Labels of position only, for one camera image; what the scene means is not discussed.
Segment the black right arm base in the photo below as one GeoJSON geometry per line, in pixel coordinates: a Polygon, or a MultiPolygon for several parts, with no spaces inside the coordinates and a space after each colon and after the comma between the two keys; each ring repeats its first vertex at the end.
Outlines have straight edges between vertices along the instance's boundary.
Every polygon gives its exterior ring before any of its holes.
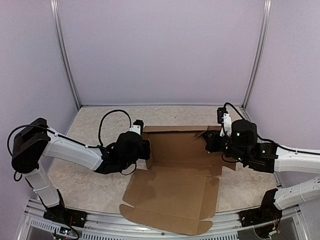
{"type": "Polygon", "coordinates": [[[282,210],[275,206],[275,194],[277,188],[265,192],[259,207],[242,210],[238,213],[241,226],[249,227],[262,223],[280,220],[282,218],[282,210]]]}

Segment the aluminium frame post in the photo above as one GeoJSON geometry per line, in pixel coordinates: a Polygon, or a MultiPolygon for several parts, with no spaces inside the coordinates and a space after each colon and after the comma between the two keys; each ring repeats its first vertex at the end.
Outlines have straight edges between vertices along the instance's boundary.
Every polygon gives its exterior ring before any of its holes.
{"type": "Polygon", "coordinates": [[[249,83],[245,92],[244,100],[242,102],[242,108],[244,111],[249,106],[250,99],[254,90],[254,85],[257,79],[257,75],[258,75],[258,71],[259,71],[259,67],[260,67],[260,63],[263,55],[265,40],[268,32],[271,6],[272,6],[272,0],[264,1],[261,25],[260,25],[259,35],[258,35],[257,47],[256,47],[254,60],[253,60],[253,66],[250,72],[249,83]]]}
{"type": "Polygon", "coordinates": [[[58,49],[63,65],[63,69],[66,75],[66,80],[68,87],[71,92],[71,96],[74,102],[74,105],[76,109],[79,111],[82,107],[82,103],[78,94],[78,90],[73,78],[72,70],[71,70],[71,65],[70,61],[68,58],[68,53],[67,53],[67,48],[64,40],[64,34],[63,34],[63,28],[62,28],[62,22],[60,18],[60,11],[59,11],[59,3],[57,0],[51,0],[50,1],[50,8],[51,8],[51,13],[52,13],[52,18],[53,18],[53,25],[55,28],[55,34],[57,38],[57,44],[58,44],[58,49]]]}

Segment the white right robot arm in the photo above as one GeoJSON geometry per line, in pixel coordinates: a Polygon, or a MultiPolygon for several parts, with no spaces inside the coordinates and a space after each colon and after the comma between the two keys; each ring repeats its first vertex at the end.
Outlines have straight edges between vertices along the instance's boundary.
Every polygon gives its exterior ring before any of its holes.
{"type": "Polygon", "coordinates": [[[264,194],[256,218],[266,222],[276,210],[312,201],[320,197],[320,152],[280,145],[258,135],[257,125],[245,119],[221,122],[220,130],[207,130],[202,135],[209,153],[222,153],[222,160],[240,163],[262,173],[314,174],[311,180],[264,194]]]}

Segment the front aluminium frame rail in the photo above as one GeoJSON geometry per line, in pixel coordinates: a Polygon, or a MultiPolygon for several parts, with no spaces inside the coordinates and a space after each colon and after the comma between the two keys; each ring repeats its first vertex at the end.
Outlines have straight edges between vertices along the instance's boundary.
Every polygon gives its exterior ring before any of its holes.
{"type": "MultiPolygon", "coordinates": [[[[44,207],[40,201],[30,199],[18,226],[16,240],[64,240],[76,239],[71,233],[62,234],[63,225],[44,219],[44,207]]],[[[184,235],[152,227],[139,225],[126,220],[117,213],[89,211],[82,228],[76,228],[82,240],[258,240],[258,231],[266,223],[243,227],[238,211],[218,212],[213,218],[212,228],[201,235],[184,235]]],[[[308,240],[307,227],[298,206],[282,212],[279,223],[271,221],[276,232],[271,240],[308,240]]]]}

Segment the right aluminium frame post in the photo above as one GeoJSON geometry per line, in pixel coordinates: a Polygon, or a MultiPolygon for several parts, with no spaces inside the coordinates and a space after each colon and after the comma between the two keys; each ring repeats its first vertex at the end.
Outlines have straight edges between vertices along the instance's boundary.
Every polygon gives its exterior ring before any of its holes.
{"type": "Polygon", "coordinates": [[[261,25],[260,25],[259,35],[258,35],[257,47],[256,47],[254,60],[253,60],[253,66],[250,72],[249,83],[245,92],[244,100],[242,102],[242,108],[244,111],[249,106],[250,99],[254,90],[254,85],[257,79],[257,75],[258,75],[258,71],[259,71],[259,67],[260,67],[260,63],[263,55],[265,40],[268,32],[271,6],[272,6],[272,0],[264,1],[261,25]]]}

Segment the brown cardboard box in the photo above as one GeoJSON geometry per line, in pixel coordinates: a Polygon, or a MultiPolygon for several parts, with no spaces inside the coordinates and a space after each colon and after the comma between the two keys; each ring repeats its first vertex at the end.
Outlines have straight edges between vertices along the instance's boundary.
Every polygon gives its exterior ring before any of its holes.
{"type": "Polygon", "coordinates": [[[226,163],[220,152],[206,150],[203,134],[219,126],[146,126],[150,142],[146,169],[131,175],[120,213],[130,222],[173,233],[197,236],[213,226],[219,177],[226,163]]]}

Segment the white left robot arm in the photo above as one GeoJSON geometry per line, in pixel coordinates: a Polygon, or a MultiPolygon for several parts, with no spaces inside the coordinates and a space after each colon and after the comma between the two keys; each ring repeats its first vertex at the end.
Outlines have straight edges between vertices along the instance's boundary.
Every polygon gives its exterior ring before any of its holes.
{"type": "Polygon", "coordinates": [[[89,146],[55,131],[47,125],[46,119],[38,118],[10,133],[9,137],[13,138],[9,149],[11,165],[50,208],[50,214],[63,223],[70,218],[70,211],[62,205],[62,197],[40,163],[41,157],[64,160],[102,175],[122,173],[136,166],[138,160],[150,159],[150,142],[143,139],[142,133],[143,121],[136,120],[116,142],[89,146]]]}

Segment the left aluminium frame post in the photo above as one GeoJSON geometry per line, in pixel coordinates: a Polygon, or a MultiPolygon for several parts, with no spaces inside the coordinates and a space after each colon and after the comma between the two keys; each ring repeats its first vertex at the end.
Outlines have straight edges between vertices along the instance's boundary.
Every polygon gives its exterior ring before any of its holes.
{"type": "Polygon", "coordinates": [[[66,80],[68,87],[71,92],[71,96],[74,102],[74,105],[76,109],[79,111],[82,107],[82,103],[78,94],[78,90],[73,78],[72,70],[71,70],[71,65],[70,61],[68,58],[68,53],[67,53],[67,48],[64,40],[64,34],[63,34],[63,28],[62,28],[62,22],[60,18],[60,11],[59,11],[59,3],[57,0],[51,0],[50,1],[50,8],[51,8],[51,13],[52,13],[52,18],[53,18],[53,25],[55,28],[55,34],[57,38],[57,44],[58,44],[58,49],[63,65],[63,69],[66,75],[66,80]]]}

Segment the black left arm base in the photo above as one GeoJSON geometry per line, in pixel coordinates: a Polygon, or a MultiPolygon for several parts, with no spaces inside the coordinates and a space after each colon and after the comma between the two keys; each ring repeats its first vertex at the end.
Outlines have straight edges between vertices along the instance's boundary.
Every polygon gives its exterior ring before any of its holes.
{"type": "Polygon", "coordinates": [[[45,208],[43,217],[53,222],[61,223],[66,226],[84,228],[88,213],[82,210],[76,210],[65,207],[65,203],[60,191],[57,189],[59,202],[57,205],[47,207],[43,202],[45,208]]]}

